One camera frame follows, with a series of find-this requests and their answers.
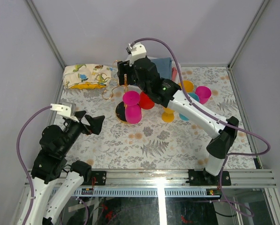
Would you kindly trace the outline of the red plastic wine glass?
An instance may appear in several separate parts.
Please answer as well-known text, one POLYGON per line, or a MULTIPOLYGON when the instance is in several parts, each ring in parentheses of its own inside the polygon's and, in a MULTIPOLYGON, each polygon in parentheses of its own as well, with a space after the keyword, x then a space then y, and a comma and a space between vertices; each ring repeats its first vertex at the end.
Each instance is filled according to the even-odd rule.
POLYGON ((155 106, 155 103, 144 92, 140 93, 140 101, 138 104, 145 110, 150 110, 155 106))

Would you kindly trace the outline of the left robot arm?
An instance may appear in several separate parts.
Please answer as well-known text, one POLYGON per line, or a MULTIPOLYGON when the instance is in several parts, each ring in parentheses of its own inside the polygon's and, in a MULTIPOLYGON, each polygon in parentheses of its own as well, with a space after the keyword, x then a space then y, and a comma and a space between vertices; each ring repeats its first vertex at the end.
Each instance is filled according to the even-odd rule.
POLYGON ((92 181, 91 166, 75 161, 58 191, 50 196, 67 160, 69 152, 80 134, 99 135, 104 115, 91 117, 86 111, 66 112, 65 106, 57 112, 64 119, 64 129, 50 125, 42 132, 39 141, 41 150, 31 172, 26 172, 30 192, 20 218, 19 225, 53 225, 62 209, 80 185, 92 181))

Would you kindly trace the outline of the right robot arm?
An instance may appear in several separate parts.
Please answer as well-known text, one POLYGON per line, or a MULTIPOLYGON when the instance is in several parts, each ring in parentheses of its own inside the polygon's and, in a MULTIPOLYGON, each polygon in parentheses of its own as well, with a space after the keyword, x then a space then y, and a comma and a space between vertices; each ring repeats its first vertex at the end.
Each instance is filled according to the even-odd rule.
POLYGON ((206 147, 209 159, 203 178, 209 185, 216 184, 227 153, 237 137, 239 120, 234 116, 229 119, 218 116, 191 98, 174 81, 162 78, 156 65, 147 57, 136 60, 133 65, 129 61, 119 61, 117 68, 121 85, 136 85, 154 103, 184 115, 211 137, 206 147))

